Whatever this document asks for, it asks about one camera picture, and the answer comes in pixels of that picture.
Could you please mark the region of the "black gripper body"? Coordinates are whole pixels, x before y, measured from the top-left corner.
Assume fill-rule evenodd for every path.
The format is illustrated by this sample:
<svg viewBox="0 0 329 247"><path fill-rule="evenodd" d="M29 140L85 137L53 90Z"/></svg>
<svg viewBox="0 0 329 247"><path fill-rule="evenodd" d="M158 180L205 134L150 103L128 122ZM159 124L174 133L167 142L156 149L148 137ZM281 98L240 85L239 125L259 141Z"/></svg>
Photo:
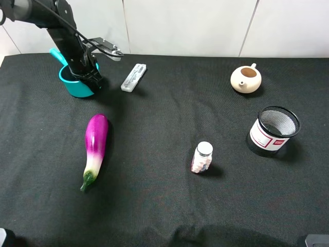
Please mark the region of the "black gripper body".
<svg viewBox="0 0 329 247"><path fill-rule="evenodd" d="M99 71L96 67L97 59L95 55L84 53L82 57L70 58L67 63L71 74L76 79L99 79Z"/></svg>

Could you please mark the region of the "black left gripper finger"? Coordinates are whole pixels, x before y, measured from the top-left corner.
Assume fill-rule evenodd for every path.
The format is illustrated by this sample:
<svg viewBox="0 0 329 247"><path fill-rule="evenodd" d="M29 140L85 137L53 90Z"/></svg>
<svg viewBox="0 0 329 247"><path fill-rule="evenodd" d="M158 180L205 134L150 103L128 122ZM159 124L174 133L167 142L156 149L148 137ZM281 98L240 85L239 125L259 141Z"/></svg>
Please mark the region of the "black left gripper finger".
<svg viewBox="0 0 329 247"><path fill-rule="evenodd" d="M92 92L98 92L103 87L103 77L99 72L89 73L80 77L80 81Z"/></svg>

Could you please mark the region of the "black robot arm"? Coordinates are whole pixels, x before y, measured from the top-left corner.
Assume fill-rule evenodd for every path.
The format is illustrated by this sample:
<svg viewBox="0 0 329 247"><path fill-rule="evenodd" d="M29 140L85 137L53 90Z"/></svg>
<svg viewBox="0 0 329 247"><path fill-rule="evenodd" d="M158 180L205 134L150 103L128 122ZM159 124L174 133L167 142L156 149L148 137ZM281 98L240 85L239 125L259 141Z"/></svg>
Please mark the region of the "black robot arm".
<svg viewBox="0 0 329 247"><path fill-rule="evenodd" d="M97 59L80 39L67 1L1 1L1 9L5 19L45 28L67 62L69 78L82 82L93 93L101 89L103 77L96 67Z"/></svg>

